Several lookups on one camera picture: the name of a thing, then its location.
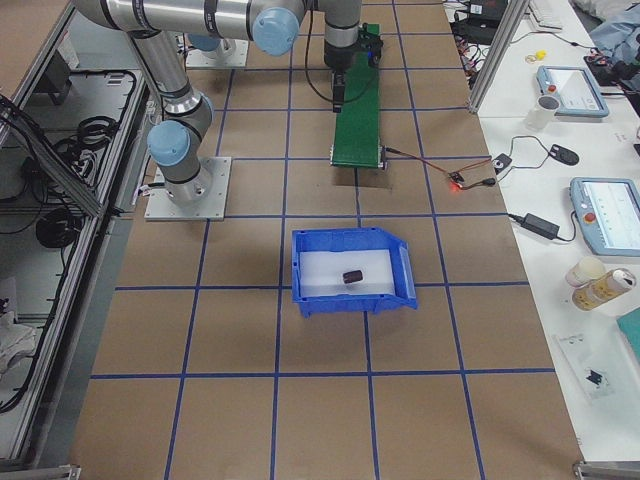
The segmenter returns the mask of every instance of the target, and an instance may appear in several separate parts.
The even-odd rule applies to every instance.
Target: blue plastic bin
[[[418,308],[407,243],[381,228],[294,230],[291,245],[293,301],[298,304],[304,317],[309,317],[312,313],[378,313],[399,307]],[[301,253],[358,250],[388,250],[394,294],[301,295]]]

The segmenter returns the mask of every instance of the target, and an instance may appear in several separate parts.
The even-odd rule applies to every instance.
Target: plastic cup
[[[538,97],[533,108],[529,110],[524,119],[524,125],[529,130],[542,130],[553,119],[558,108],[560,108],[560,102],[557,98],[552,95],[542,95]]]
[[[583,257],[567,272],[564,279],[572,287],[580,287],[591,280],[602,277],[606,272],[604,263],[596,257]]]

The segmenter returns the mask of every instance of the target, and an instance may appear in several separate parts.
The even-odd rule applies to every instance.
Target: white bin bottom
[[[389,250],[300,252],[300,295],[395,295]],[[360,282],[345,284],[342,275],[362,271]]]

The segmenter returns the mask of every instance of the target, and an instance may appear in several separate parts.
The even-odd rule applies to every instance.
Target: white table
[[[560,36],[583,45],[592,42],[567,0],[551,2],[564,23]],[[514,39],[531,31],[524,20]],[[546,50],[542,62],[529,64],[525,56]],[[584,66],[588,49],[571,46],[551,35],[530,35],[508,49],[484,99],[479,117],[492,156],[508,153],[511,138],[531,134],[523,118],[539,90],[535,74],[540,65]],[[573,210],[568,187],[574,177],[624,177],[639,185],[640,157],[633,143],[640,125],[624,97],[607,97],[610,115],[601,120],[556,118],[535,135],[547,146],[557,143],[580,156],[574,167],[553,159],[539,170],[514,170],[501,183],[507,210],[533,213],[560,225],[560,235],[571,236]],[[535,166],[544,151],[532,139],[516,140],[512,158],[518,166]],[[640,460],[640,368],[625,349],[616,318],[640,306],[640,290],[582,312],[571,302],[572,287],[564,274],[589,249],[578,232],[570,244],[552,242],[514,224],[514,233],[529,277],[536,306],[547,336],[569,414],[586,461]],[[640,258],[602,257],[607,269],[626,267],[640,278]],[[610,395],[592,399],[580,386],[557,338],[583,335],[582,348],[590,352],[594,369],[606,372]]]

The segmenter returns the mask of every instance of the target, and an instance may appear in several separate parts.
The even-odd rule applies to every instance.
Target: bottle
[[[636,286],[636,277],[626,268],[617,268],[573,292],[572,300],[581,310],[593,310]]]

